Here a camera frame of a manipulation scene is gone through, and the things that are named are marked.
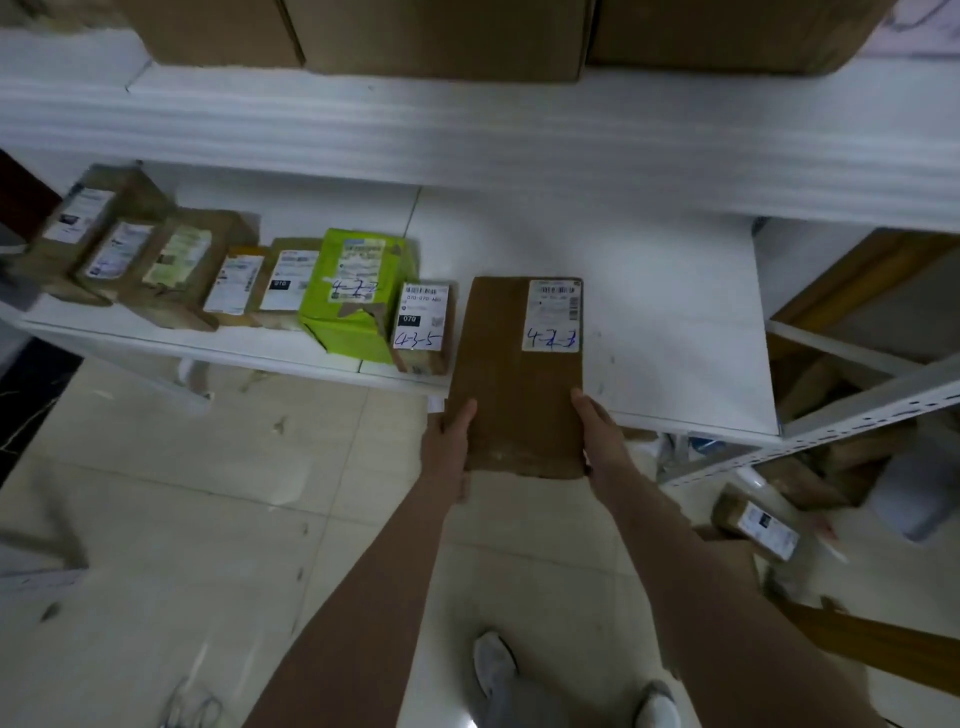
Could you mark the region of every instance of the large cardboard box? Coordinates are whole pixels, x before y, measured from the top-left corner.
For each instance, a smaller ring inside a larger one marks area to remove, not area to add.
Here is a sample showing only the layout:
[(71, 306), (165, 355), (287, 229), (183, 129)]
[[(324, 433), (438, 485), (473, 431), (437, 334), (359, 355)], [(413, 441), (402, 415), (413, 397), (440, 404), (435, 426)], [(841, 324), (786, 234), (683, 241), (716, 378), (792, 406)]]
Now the large cardboard box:
[(300, 324), (330, 353), (392, 364), (396, 301), (403, 283), (416, 277), (406, 239), (331, 228), (300, 305)]
[(305, 65), (329, 74), (576, 81), (592, 0), (286, 0)]
[(159, 221), (172, 208), (170, 198), (139, 168), (94, 164), (48, 218), (14, 270), (63, 301), (109, 305), (74, 274), (118, 218)]
[(256, 232), (238, 212), (181, 208), (150, 238), (119, 303), (162, 328), (215, 331), (206, 296), (231, 247), (255, 246)]
[(320, 262), (323, 239), (279, 237), (270, 246), (266, 275), (253, 285), (251, 316), (264, 328), (303, 331), (300, 304)]
[(583, 386), (582, 291), (580, 279), (473, 279), (445, 414), (477, 400), (468, 470), (584, 475), (570, 402)]
[(404, 283), (391, 344), (396, 367), (415, 375), (445, 375), (456, 314), (457, 293), (451, 283)]
[(159, 63), (301, 66), (281, 0), (115, 0)]
[(850, 60), (896, 0), (603, 0), (588, 63), (821, 74)]
[(213, 281), (204, 303), (204, 312), (212, 313), (220, 326), (260, 326), (251, 315), (253, 287), (263, 279), (263, 262), (267, 249), (262, 246), (230, 248), (220, 264), (220, 272)]

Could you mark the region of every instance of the sticker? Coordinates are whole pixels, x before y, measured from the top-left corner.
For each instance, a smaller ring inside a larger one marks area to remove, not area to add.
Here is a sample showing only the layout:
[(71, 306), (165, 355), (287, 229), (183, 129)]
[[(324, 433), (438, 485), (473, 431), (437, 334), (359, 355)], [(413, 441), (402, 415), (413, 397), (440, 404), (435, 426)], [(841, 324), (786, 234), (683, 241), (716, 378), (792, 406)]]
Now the sticker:
[(394, 349), (438, 352), (444, 345), (449, 294), (448, 285), (404, 283), (396, 310)]
[(344, 240), (328, 303), (370, 303), (376, 294), (386, 240)]
[(320, 251), (281, 251), (261, 311), (299, 311)]
[(147, 242), (154, 225), (119, 223), (93, 262), (86, 269), (92, 279), (118, 279), (127, 272), (127, 267)]
[(752, 503), (747, 503), (736, 526), (758, 544), (776, 553), (783, 561), (790, 559), (800, 540), (800, 534), (795, 530)]
[(263, 255), (231, 255), (222, 266), (206, 297), (204, 311), (243, 316)]
[(114, 192), (80, 187), (44, 232), (43, 237), (59, 243), (79, 243), (103, 214)]
[(578, 280), (531, 280), (521, 350), (578, 352), (581, 291)]
[(210, 231), (180, 225), (163, 246), (156, 262), (143, 277), (143, 282), (170, 288), (183, 284), (204, 257), (212, 240), (213, 233)]

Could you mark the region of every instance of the white sneaker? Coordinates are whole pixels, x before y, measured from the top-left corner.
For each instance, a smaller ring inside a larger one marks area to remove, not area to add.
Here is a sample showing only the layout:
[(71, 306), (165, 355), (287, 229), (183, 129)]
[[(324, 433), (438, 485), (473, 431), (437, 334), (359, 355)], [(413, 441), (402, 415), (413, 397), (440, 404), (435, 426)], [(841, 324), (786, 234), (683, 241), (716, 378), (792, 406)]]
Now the white sneaker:
[(484, 632), (473, 643), (473, 671), (487, 698), (496, 685), (516, 676), (514, 653), (493, 630)]
[(673, 702), (670, 689), (660, 680), (653, 680), (643, 689), (636, 709), (634, 728), (680, 728), (680, 711)]

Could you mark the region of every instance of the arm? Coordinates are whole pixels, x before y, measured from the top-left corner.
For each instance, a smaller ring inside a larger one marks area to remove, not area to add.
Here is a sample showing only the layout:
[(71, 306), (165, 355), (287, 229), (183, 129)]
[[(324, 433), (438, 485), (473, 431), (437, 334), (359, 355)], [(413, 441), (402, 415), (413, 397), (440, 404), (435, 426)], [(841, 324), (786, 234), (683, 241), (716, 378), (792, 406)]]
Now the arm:
[(607, 506), (705, 726), (880, 728), (836, 668), (762, 595), (727, 578), (677, 507), (641, 475), (579, 390), (590, 485)]
[(245, 728), (396, 725), (475, 413), (471, 400), (446, 432), (440, 415), (429, 416), (420, 478), (303, 628)]

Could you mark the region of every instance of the forearm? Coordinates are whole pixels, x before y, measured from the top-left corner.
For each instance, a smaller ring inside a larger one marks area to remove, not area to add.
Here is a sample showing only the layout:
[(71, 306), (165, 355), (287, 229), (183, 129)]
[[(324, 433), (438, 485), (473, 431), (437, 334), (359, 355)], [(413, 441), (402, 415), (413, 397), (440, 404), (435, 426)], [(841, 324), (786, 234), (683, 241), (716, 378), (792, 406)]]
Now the forearm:
[(307, 623), (246, 728), (394, 726), (447, 505), (419, 480)]
[(883, 725), (762, 595), (729, 578), (656, 485), (636, 471), (611, 479), (605, 502), (705, 725)]

